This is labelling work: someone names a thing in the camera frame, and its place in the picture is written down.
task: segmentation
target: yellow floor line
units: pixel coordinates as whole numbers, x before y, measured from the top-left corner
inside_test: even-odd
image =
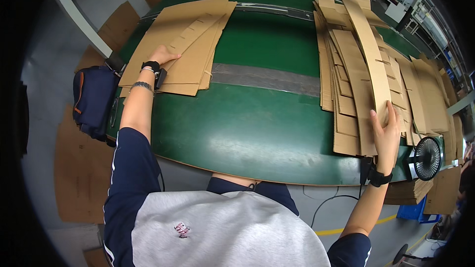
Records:
[[[409,247],[409,248],[407,249],[407,251],[406,251],[406,254],[411,250],[411,248],[413,248],[413,247],[415,247],[416,245],[418,245],[419,242],[420,242],[421,240],[423,240],[423,239],[427,236],[427,234],[429,234],[429,232],[432,231],[432,228],[430,228],[429,231],[427,231],[427,233],[424,234],[424,236],[422,236],[421,238],[419,238],[419,240],[416,241],[416,243],[414,243],[411,247]],[[384,265],[383,267],[388,267],[388,266],[392,266],[392,261],[390,261],[388,264]]]
[[[385,223],[387,221],[390,221],[392,219],[395,219],[396,218],[396,215],[392,215],[392,216],[388,216],[387,218],[383,218],[381,220],[377,220],[376,221],[376,225],[377,224],[382,224],[382,223]],[[343,232],[343,229],[344,228],[340,228],[340,229],[331,229],[331,230],[322,230],[322,231],[315,231],[315,234],[317,234],[318,236],[323,236],[323,235],[331,235],[331,234],[339,234],[339,233],[342,233]]]

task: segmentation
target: gray floor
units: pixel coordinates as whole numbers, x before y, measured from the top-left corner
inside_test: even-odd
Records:
[[[101,21],[106,18],[98,17],[96,25],[101,26]],[[35,211],[51,241],[69,265],[78,267],[86,266],[82,251],[100,245],[97,226],[64,223],[59,218],[54,193],[53,159],[56,128],[65,105],[73,102],[73,71],[87,44],[87,39],[63,15],[56,2],[48,0],[22,74],[22,80],[27,84],[30,105],[29,142],[27,155],[22,162],[25,183]],[[210,172],[172,161],[159,159],[159,163],[168,191],[204,190],[211,177]],[[298,185],[290,185],[289,190],[300,217],[308,224],[318,205],[337,192],[336,187],[306,187],[308,196],[305,196],[302,186]],[[340,187],[338,194],[357,196],[358,190],[358,187]],[[327,202],[317,213],[313,229],[343,228],[354,204],[355,200],[345,197]],[[385,205],[380,218],[392,216],[397,210],[398,206]],[[430,227],[431,224],[419,225],[414,221],[397,219],[376,225],[370,234],[373,248],[367,266],[380,267],[388,263],[403,244],[411,246]],[[338,234],[320,236],[326,249],[337,238]]]

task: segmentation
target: blue bin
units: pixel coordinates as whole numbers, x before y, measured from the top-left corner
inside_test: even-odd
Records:
[[[437,223],[440,219],[440,214],[436,215],[434,220],[429,220],[430,214],[424,214],[424,207],[426,206],[427,196],[422,199],[417,205],[401,205],[399,206],[398,214],[396,218],[417,220],[420,224]]]

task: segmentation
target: orange zipper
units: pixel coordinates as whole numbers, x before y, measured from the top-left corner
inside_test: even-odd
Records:
[[[74,110],[81,114],[81,111],[77,109],[77,104],[81,100],[81,95],[83,93],[83,84],[84,84],[84,72],[81,72],[81,82],[79,83],[79,99],[77,100],[76,104],[74,105]]]

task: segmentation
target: fan grille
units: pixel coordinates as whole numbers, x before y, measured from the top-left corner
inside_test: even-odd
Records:
[[[416,174],[423,181],[433,178],[440,169],[441,155],[437,141],[431,137],[423,138],[416,146],[414,156],[422,157],[422,162],[414,163]]]

